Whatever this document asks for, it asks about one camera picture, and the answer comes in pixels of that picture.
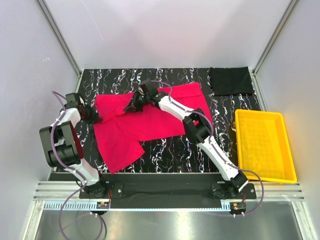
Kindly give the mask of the pink t shirt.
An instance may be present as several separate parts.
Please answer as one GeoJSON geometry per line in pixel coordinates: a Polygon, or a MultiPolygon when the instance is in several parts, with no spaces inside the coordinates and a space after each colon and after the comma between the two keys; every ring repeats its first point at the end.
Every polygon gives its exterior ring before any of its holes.
{"type": "Polygon", "coordinates": [[[134,163],[144,154],[140,143],[185,134],[171,114],[146,105],[142,112],[124,112],[133,93],[100,94],[94,106],[102,122],[93,125],[99,153],[110,173],[134,163]]]}

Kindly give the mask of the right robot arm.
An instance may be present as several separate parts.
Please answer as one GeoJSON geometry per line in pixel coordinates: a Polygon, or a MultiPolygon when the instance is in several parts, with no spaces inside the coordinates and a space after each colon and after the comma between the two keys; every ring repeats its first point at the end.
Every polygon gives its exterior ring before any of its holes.
{"type": "Polygon", "coordinates": [[[240,194],[249,180],[243,171],[235,166],[219,147],[213,137],[214,128],[211,120],[200,109],[187,107],[172,97],[173,87],[168,93],[158,90],[154,80],[145,80],[138,85],[132,99],[123,109],[125,113],[142,112],[144,106],[151,105],[169,113],[180,120],[184,127],[186,138],[206,153],[209,159],[218,168],[225,190],[232,197],[240,194]]]}

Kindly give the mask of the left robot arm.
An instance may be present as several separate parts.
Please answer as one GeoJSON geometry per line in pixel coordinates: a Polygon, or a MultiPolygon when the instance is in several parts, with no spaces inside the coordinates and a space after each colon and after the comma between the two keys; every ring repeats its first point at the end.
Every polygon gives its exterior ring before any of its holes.
{"type": "Polygon", "coordinates": [[[95,108],[85,102],[79,93],[64,97],[59,117],[53,124],[39,130],[45,159],[52,168],[72,173],[81,192],[102,198],[108,193],[106,181],[84,156],[84,150],[76,133],[76,126],[84,121],[89,125],[102,122],[95,108]]]}

